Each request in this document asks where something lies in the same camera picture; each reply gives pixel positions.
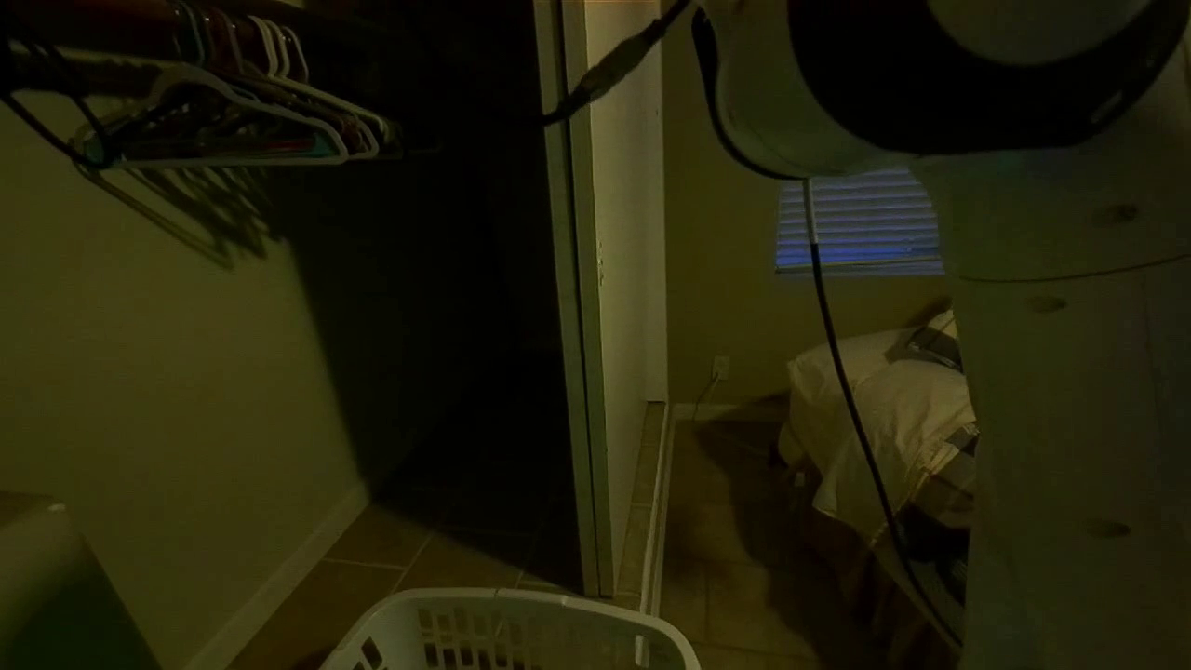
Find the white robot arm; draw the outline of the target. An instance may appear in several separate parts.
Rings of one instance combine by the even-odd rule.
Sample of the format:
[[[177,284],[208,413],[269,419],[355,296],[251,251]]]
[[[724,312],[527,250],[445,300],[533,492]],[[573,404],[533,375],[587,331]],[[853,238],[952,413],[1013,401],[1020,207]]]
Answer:
[[[965,670],[1191,670],[1187,0],[694,0],[782,179],[905,162],[980,413]]]

